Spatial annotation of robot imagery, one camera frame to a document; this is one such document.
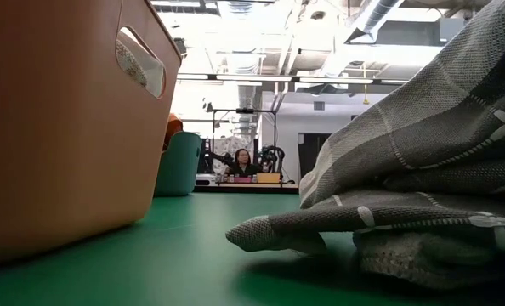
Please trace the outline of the orange towel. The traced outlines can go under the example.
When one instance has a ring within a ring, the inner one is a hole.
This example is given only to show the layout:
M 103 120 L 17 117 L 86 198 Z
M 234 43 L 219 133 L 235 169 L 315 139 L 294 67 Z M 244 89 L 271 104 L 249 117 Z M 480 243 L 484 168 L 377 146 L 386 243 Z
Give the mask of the orange towel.
M 182 121 L 175 114 L 170 113 L 167 120 L 167 128 L 163 143 L 163 150 L 166 150 L 168 148 L 172 136 L 182 131 L 183 131 Z

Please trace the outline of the dark grey checked towel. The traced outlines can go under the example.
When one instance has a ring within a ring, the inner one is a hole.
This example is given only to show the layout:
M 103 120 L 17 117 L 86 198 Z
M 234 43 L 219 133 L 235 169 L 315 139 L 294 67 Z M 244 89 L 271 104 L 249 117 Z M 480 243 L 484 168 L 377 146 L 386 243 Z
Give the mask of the dark grey checked towel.
M 247 252 L 433 239 L 505 252 L 505 0 L 491 0 L 409 82 L 333 133 L 295 212 L 227 232 Z

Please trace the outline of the person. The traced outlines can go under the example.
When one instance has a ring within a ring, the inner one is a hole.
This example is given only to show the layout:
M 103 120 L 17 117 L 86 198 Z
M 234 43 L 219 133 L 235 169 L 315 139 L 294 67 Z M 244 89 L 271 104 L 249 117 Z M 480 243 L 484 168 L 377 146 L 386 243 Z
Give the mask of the person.
M 252 159 L 246 149 L 239 149 L 235 152 L 235 164 L 228 166 L 225 172 L 236 177 L 249 177 L 258 174 L 260 168 L 252 164 Z

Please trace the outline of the dark door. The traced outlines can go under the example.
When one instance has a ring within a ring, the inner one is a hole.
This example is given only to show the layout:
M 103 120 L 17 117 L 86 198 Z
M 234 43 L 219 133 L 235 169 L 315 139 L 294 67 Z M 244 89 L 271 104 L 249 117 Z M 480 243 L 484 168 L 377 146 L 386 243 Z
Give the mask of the dark door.
M 329 133 L 300 133 L 298 135 L 298 162 L 301 179 L 313 170 L 321 147 L 329 137 Z

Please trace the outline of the teal plastic basket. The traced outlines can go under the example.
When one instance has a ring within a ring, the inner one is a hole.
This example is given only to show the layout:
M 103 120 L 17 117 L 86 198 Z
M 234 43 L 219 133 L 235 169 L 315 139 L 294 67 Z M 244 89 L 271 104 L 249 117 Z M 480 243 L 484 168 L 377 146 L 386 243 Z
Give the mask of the teal plastic basket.
M 187 196 L 192 192 L 201 144 L 200 136 L 195 133 L 178 132 L 172 136 L 162 154 L 154 197 Z

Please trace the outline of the green table mat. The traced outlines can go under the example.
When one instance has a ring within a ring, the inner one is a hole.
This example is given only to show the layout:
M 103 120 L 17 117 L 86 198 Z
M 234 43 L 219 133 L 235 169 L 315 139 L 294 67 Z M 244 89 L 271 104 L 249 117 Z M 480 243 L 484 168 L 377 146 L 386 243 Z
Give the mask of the green table mat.
M 225 232 L 290 212 L 295 195 L 154 200 L 139 223 L 0 268 L 0 306 L 505 306 L 505 282 L 437 292 L 363 275 L 348 233 L 329 252 L 243 252 Z

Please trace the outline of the orange plastic basket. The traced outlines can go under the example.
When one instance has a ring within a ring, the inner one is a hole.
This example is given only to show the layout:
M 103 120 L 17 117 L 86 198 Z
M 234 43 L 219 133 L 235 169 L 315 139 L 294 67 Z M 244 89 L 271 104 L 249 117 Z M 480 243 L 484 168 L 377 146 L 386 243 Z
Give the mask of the orange plastic basket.
M 122 27 L 160 98 L 117 64 Z M 145 215 L 180 64 L 150 0 L 0 0 L 0 263 Z

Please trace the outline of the black table frame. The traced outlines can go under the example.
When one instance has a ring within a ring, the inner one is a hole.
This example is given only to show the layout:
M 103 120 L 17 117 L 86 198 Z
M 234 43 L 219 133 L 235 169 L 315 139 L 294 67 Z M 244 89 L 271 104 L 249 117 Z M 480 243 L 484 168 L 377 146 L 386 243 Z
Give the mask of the black table frame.
M 298 193 L 297 184 L 216 184 L 197 185 L 196 193 L 290 194 Z

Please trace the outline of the grey ceiling duct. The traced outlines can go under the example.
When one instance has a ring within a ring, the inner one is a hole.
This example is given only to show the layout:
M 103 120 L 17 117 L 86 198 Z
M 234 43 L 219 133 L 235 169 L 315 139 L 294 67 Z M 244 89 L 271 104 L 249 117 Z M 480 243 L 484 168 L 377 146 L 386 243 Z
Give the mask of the grey ceiling duct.
M 351 30 L 346 43 L 373 44 L 378 31 L 405 0 L 365 0 L 357 14 L 351 16 Z

